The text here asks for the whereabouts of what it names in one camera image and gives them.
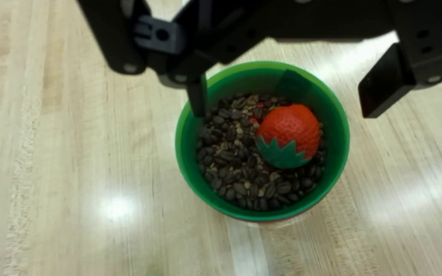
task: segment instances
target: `light wood surface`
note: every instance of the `light wood surface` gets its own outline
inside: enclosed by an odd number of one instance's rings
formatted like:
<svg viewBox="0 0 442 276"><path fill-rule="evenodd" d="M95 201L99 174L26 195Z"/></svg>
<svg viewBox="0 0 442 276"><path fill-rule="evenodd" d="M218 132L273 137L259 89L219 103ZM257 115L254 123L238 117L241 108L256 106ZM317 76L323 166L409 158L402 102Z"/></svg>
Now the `light wood surface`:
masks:
<svg viewBox="0 0 442 276"><path fill-rule="evenodd" d="M181 2L152 7L168 19ZM257 226L182 181L181 91L110 72L72 0L0 0L0 275L442 276L442 85L360 118L356 86L393 40L265 42L236 62L308 69L351 128L334 191Z"/></svg>

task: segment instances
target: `green plastic cup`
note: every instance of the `green plastic cup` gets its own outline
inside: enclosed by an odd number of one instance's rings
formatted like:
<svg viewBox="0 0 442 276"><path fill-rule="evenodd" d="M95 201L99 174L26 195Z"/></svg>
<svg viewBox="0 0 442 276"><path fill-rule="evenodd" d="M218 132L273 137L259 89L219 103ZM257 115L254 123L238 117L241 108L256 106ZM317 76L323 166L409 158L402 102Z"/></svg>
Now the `green plastic cup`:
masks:
<svg viewBox="0 0 442 276"><path fill-rule="evenodd" d="M271 223L293 218L322 201L337 183L348 157L350 132L345 112L336 95L311 74L285 63L253 62L221 71L207 82L207 108L238 92L284 95L307 105L323 125L327 164L319 186L299 203L274 210L239 209L219 198L204 180L196 163L196 141L202 120L193 117L190 105L182 109L176 126L176 161L190 189L214 210L236 220Z"/></svg>

